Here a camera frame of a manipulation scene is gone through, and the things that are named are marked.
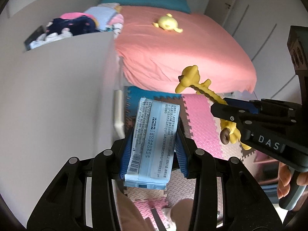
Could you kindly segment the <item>person's right hand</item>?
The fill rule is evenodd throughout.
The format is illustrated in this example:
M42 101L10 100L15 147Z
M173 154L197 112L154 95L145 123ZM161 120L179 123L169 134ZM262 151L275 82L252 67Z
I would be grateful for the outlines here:
M284 163L279 163L279 170L278 170L278 186L277 186L277 196L278 199L285 197L290 191L290 182L291 182L291 171L289 167ZM297 180L297 185L299 186L307 186L308 184L308 173L300 173Z

